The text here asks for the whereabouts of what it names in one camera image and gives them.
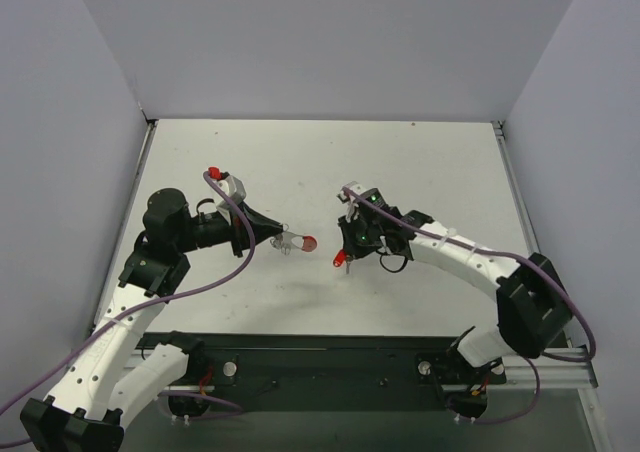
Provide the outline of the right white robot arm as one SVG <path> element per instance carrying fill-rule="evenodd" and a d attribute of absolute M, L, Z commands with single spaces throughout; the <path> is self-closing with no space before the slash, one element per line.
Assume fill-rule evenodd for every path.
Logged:
<path fill-rule="evenodd" d="M 453 343 L 456 356 L 480 368 L 504 356 L 540 357 L 575 313 L 552 263 L 485 248 L 417 210 L 401 213 L 376 188 L 358 183 L 337 195 L 347 210 L 338 219 L 343 246 L 335 266 L 371 254 L 434 266 L 478 289 L 497 307 L 497 323 L 472 326 Z"/>

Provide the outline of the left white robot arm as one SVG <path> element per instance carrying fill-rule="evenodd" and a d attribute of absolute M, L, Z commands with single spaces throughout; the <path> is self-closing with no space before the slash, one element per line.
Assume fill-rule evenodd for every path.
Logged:
<path fill-rule="evenodd" d="M 172 333 L 147 361 L 124 370 L 149 325 L 175 297 L 190 268 L 189 252 L 228 243 L 235 256 L 281 234 L 281 223 L 252 210 L 241 187 L 220 181 L 213 213 L 193 216 L 184 194 L 149 197 L 144 230 L 125 262 L 111 303 L 90 344 L 42 400 L 31 398 L 21 423 L 39 451 L 116 451 L 135 417 L 161 391 L 204 374 L 201 341 Z"/>

